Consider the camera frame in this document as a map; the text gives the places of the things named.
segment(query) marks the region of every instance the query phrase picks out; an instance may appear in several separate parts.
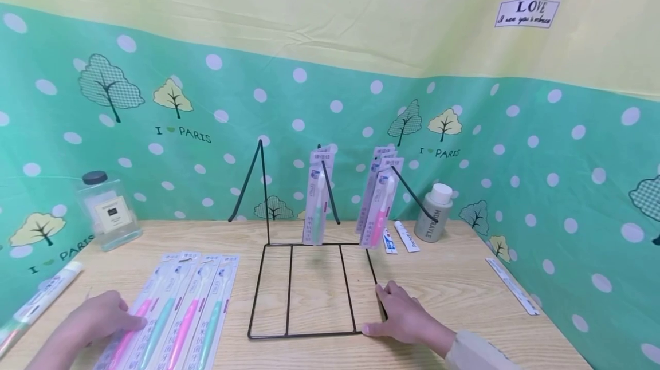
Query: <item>polka dot wallpaper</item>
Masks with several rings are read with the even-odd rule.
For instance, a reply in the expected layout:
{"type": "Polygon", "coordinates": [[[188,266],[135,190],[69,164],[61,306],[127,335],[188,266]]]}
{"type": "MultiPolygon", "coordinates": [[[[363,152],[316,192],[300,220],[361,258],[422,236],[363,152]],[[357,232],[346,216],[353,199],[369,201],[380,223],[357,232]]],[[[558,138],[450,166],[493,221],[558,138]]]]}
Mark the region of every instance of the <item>polka dot wallpaper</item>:
{"type": "MultiPolygon", "coordinates": [[[[226,219],[258,140],[284,218],[309,151],[336,152],[355,219],[376,145],[465,220],[596,368],[660,365],[660,105],[525,78],[400,78],[187,44],[0,5],[0,321],[90,243],[82,174],[118,176],[141,219],[226,219]],[[32,214],[59,228],[18,236],[32,214]]],[[[418,209],[400,188],[392,215],[418,209]]]]}

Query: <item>wooden table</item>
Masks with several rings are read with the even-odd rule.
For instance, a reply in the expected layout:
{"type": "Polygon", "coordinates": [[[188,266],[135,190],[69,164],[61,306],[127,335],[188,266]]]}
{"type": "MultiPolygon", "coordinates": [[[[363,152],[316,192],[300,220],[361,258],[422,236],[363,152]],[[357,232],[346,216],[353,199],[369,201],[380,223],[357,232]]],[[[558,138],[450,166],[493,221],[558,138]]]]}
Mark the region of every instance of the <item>wooden table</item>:
{"type": "MultiPolygon", "coordinates": [[[[412,231],[413,223],[405,223],[412,231]]],[[[272,222],[271,241],[300,242],[301,222],[272,222]]],[[[266,243],[265,222],[144,222],[144,235],[103,253],[89,245],[76,260],[85,270],[0,363],[23,369],[48,335],[91,289],[97,295],[117,289],[129,303],[138,295],[164,253],[197,250],[239,254],[238,275],[222,330],[214,369],[443,369],[443,361],[420,345],[362,335],[250,341],[247,329],[266,243]]],[[[355,223],[328,223],[325,242],[356,241],[355,223]]],[[[525,369],[590,369],[544,315],[529,316],[484,261],[492,253],[463,222],[450,221],[448,235],[435,244],[417,240],[421,251],[406,252],[395,234],[399,254],[372,250],[378,281],[396,280],[442,323],[477,332],[525,369]]],[[[253,324],[253,334],[284,331],[289,247],[270,247],[253,324]]],[[[379,321],[374,280],[364,250],[344,247],[357,328],[379,321]]],[[[295,247],[290,332],[351,331],[351,314],[336,246],[295,247]]],[[[92,369],[104,343],[87,348],[73,369],[92,369]]]]}

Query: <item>sleeve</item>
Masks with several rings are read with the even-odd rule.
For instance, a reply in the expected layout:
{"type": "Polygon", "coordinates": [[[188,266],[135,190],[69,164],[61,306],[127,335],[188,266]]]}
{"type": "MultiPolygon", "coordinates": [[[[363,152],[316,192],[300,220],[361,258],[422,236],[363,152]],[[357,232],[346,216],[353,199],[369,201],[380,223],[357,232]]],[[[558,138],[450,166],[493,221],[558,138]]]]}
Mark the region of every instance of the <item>sleeve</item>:
{"type": "Polygon", "coordinates": [[[445,358],[449,370],[522,370],[486,339],[459,331],[445,358]]]}

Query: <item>backdrop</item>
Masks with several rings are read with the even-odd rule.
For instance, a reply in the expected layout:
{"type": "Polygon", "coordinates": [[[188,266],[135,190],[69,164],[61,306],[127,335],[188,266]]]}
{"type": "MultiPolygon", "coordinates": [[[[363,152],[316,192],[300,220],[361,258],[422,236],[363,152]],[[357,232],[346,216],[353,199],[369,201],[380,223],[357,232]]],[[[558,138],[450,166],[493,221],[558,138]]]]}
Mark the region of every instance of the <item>backdrop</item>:
{"type": "Polygon", "coordinates": [[[655,0],[0,1],[0,321],[89,243],[87,171],[139,218],[226,219],[261,139],[239,219],[260,182],[294,219],[331,144],[355,219],[391,143],[592,366],[660,364],[655,0]]]}

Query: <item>gray bottle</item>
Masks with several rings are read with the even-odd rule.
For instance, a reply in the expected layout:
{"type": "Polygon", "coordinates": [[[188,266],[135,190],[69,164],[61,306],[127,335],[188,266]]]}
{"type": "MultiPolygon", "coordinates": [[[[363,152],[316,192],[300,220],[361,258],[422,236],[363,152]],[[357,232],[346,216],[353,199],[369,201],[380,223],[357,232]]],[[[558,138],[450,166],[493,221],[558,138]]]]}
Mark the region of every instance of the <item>gray bottle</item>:
{"type": "Polygon", "coordinates": [[[429,214],[438,219],[438,222],[434,222],[420,210],[417,223],[414,225],[414,234],[420,240],[435,243],[440,239],[453,205],[453,201],[451,201],[452,193],[453,190],[449,185],[433,184],[431,192],[424,197],[424,208],[429,211],[429,214]]]}

